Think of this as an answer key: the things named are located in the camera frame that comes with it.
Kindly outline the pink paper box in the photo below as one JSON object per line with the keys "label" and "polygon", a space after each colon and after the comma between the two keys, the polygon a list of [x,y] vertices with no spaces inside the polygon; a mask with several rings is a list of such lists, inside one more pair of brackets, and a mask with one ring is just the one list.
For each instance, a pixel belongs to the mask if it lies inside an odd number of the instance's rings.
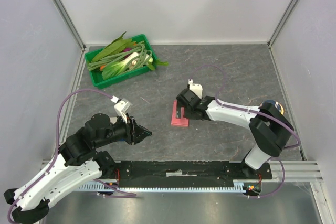
{"label": "pink paper box", "polygon": [[175,100],[173,103],[173,111],[171,125],[176,127],[188,127],[189,119],[184,116],[184,108]]}

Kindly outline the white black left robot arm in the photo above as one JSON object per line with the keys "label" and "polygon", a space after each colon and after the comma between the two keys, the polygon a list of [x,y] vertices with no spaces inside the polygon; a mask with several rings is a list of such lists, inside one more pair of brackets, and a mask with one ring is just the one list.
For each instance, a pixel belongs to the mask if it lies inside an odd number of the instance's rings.
{"label": "white black left robot arm", "polygon": [[56,150],[55,155],[33,179],[20,188],[4,192],[10,204],[9,223],[36,223],[58,201],[90,180],[117,175],[116,163],[107,151],[97,149],[124,141],[135,145],[152,135],[137,124],[134,117],[117,117],[115,123],[106,114],[95,114]]}

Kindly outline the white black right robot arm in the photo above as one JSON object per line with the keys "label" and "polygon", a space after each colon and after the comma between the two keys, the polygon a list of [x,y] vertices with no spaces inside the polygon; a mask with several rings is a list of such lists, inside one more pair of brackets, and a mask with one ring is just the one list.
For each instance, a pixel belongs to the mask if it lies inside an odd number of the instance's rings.
{"label": "white black right robot arm", "polygon": [[256,145],[240,166],[241,174],[248,179],[254,178],[270,158],[279,157],[295,134],[291,123],[271,103],[261,106],[232,104],[217,97],[201,98],[189,88],[181,91],[176,100],[184,108],[187,119],[226,122],[250,130]]}

